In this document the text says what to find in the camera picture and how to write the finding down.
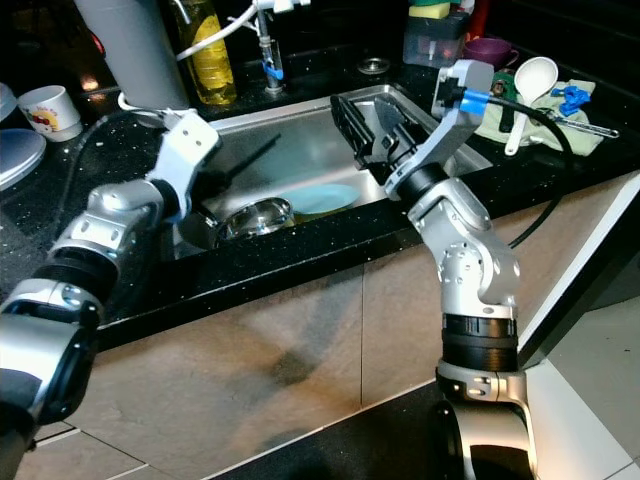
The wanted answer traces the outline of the metal faucet with blue clip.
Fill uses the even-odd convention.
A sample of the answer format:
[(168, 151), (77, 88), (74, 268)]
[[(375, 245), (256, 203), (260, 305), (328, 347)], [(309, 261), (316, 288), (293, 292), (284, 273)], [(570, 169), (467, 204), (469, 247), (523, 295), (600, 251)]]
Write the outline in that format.
[(269, 19), (271, 15), (292, 12), (297, 6), (308, 6), (312, 0), (253, 0), (256, 12), (257, 37), (262, 54), (262, 69), (268, 81), (266, 92), (279, 95), (285, 88), (284, 60), (278, 41), (270, 35)]

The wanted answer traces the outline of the stainless steel sink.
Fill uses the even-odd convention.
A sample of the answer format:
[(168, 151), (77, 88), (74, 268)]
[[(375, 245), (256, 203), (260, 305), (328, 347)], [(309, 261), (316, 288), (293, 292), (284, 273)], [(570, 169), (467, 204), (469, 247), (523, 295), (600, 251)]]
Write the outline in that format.
[(332, 118), (329, 99), (308, 100), (212, 123), (221, 146), (206, 173), (224, 187), (198, 198), (200, 206), (161, 237), (161, 257), (178, 260), (227, 244), (221, 221), (262, 198), (287, 198), (315, 186), (355, 191), (351, 209), (387, 197), (375, 175), (360, 169)]

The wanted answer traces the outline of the light blue plate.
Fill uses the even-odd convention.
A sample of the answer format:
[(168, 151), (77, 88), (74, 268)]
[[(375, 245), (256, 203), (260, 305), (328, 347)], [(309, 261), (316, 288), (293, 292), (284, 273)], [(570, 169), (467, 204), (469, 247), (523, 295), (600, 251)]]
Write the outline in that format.
[(291, 204), (294, 215), (317, 218), (355, 204), (361, 192), (343, 184), (321, 184), (285, 192), (280, 197)]

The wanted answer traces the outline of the brown cabinet front panel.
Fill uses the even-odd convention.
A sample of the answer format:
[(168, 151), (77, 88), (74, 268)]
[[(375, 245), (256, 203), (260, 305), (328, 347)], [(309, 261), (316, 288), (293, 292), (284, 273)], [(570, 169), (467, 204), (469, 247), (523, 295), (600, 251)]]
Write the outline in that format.
[(426, 477), (436, 292), (416, 247), (110, 349), (17, 480)]

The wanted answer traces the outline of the yellow dish soap bottle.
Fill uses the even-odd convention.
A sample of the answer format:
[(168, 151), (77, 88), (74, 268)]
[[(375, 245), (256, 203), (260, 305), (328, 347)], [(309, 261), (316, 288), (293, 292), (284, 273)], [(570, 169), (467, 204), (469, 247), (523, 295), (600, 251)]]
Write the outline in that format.
[[(221, 31), (212, 0), (172, 0), (179, 51), (195, 46)], [(198, 99), (209, 106), (228, 106), (236, 101), (236, 86), (227, 46), (223, 40), (212, 42), (183, 60)]]

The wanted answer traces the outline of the stainless steel bowl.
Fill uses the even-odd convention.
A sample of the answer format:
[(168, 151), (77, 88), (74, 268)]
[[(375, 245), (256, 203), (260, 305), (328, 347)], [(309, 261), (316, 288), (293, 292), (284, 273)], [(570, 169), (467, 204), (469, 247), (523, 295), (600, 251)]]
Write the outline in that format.
[(291, 202), (280, 197), (259, 198), (225, 211), (218, 229), (221, 243), (265, 236), (275, 230), (293, 227), (294, 209)]

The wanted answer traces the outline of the grey electric kettle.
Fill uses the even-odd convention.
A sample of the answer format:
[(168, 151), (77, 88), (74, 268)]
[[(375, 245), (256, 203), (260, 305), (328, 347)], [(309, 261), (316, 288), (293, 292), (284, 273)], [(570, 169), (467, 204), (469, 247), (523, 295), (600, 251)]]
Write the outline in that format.
[(175, 54), (156, 0), (74, 0), (104, 46), (106, 64), (133, 108), (186, 110)]

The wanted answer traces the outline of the white plastic ladle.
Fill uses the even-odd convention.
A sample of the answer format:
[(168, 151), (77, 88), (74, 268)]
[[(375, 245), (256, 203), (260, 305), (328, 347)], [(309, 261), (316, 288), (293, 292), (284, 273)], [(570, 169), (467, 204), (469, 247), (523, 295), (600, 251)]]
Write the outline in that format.
[[(558, 67), (549, 58), (531, 58), (525, 61), (515, 73), (515, 90), (518, 93), (518, 104), (530, 108), (532, 101), (539, 99), (552, 90), (557, 82)], [(504, 154), (515, 156), (520, 150), (522, 137), (526, 125), (529, 124), (529, 114), (517, 113), (515, 124), (504, 146)]]

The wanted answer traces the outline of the clear sponge container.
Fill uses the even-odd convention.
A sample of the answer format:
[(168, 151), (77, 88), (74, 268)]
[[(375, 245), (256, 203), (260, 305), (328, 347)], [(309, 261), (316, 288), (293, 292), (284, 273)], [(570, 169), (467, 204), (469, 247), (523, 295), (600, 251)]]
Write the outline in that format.
[(470, 12), (453, 0), (413, 0), (404, 27), (402, 60), (421, 67), (452, 67), (460, 59)]

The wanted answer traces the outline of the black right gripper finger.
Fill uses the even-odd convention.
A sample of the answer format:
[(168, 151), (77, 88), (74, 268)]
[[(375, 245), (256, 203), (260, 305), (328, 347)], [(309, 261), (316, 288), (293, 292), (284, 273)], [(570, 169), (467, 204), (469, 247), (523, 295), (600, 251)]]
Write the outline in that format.
[(376, 141), (379, 141), (388, 129), (396, 127), (399, 123), (407, 122), (407, 116), (404, 115), (397, 102), (390, 100), (389, 96), (372, 96), (367, 99), (356, 99), (356, 97), (349, 96), (349, 100), (355, 102), (356, 108), (364, 114), (366, 123), (374, 133)]
[(376, 138), (366, 123), (364, 114), (347, 97), (332, 95), (329, 101), (335, 127), (352, 148), (357, 163), (366, 163), (367, 156), (372, 154)]

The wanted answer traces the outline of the white printed mug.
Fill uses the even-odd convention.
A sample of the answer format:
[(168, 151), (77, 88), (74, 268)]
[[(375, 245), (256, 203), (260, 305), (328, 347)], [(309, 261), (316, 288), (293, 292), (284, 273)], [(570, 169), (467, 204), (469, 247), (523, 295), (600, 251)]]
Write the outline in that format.
[(73, 140), (83, 132), (81, 115), (60, 84), (31, 90), (17, 99), (18, 108), (36, 132), (54, 142)]

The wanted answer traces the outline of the small blue kitchen tool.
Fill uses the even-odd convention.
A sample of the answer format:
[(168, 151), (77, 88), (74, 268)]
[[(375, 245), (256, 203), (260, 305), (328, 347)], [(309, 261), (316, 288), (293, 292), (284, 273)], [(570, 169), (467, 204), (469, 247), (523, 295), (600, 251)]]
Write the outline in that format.
[(572, 116), (581, 109), (582, 105), (590, 101), (591, 92), (576, 86), (576, 84), (567, 84), (567, 86), (562, 88), (553, 88), (553, 90), (550, 91), (550, 96), (562, 99), (561, 104), (559, 104), (557, 108), (559, 114), (562, 116)]

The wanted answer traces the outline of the metal utensil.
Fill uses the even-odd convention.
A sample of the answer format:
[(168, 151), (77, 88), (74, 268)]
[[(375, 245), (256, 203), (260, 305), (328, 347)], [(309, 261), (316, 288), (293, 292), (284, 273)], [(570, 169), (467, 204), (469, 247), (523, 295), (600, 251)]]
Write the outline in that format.
[(563, 118), (563, 116), (556, 116), (554, 120), (556, 120), (558, 124), (567, 125), (567, 127), (573, 129), (573, 131), (595, 134), (595, 136), (609, 138), (609, 140), (616, 140), (616, 138), (620, 137), (620, 132), (614, 131), (614, 129), (611, 128), (599, 127), (599, 125), (584, 122), (573, 122), (573, 120)]

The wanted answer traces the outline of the purple cup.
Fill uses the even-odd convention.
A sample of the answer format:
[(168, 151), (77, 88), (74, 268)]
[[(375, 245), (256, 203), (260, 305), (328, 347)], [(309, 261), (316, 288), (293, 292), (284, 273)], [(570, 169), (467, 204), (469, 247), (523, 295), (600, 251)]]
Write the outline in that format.
[(476, 37), (471, 38), (462, 47), (463, 58), (484, 61), (493, 65), (495, 70), (511, 68), (518, 60), (515, 46), (503, 38)]

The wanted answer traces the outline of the pale green dish cloth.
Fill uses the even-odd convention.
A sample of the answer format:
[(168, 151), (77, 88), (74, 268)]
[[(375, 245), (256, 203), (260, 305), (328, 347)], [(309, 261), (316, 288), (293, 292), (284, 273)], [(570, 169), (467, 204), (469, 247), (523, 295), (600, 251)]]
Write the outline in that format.
[[(567, 86), (567, 84), (576, 84), (576, 86), (590, 91), (591, 96), (593, 96), (593, 91), (596, 87), (594, 82), (585, 81), (585, 79), (571, 79), (571, 81), (568, 82), (556, 82), (556, 86), (554, 86), (554, 88), (562, 88)], [(553, 111), (554, 115), (562, 116), (558, 113), (557, 109), (558, 105), (561, 104), (561, 101), (562, 99), (559, 99), (559, 97), (552, 97), (550, 96), (550, 93), (548, 93), (548, 95), (541, 96), (540, 99), (532, 102), (531, 108), (538, 110), (544, 108), (550, 109)], [(486, 106), (483, 123), (481, 123), (480, 127), (476, 129), (476, 134), (486, 138), (486, 140), (492, 140), (500, 143), (500, 145), (504, 145), (509, 138), (509, 132), (500, 131), (500, 119), (502, 119), (503, 111), (504, 110), (498, 105), (490, 104)], [(563, 118), (573, 120), (573, 122), (588, 122), (588, 115), (586, 115), (581, 109), (577, 111), (576, 114), (573, 114), (572, 116), (563, 116)], [(593, 151), (594, 148), (602, 142), (602, 137), (595, 136), (595, 134), (573, 131), (573, 129), (568, 128), (567, 125), (562, 124), (559, 124), (559, 127), (561, 127), (564, 136), (566, 136), (568, 143), (570, 143), (571, 150), (575, 155), (588, 156), (591, 154), (591, 151)], [(536, 120), (532, 119), (530, 116), (529, 120), (527, 120), (521, 146), (529, 146), (531, 143), (541, 143), (541, 145), (552, 147), (553, 150), (562, 150), (561, 145), (559, 145), (559, 142), (557, 141), (557, 138), (554, 137), (552, 131), (550, 131), (549, 128), (544, 127), (543, 124), (536, 122)]]

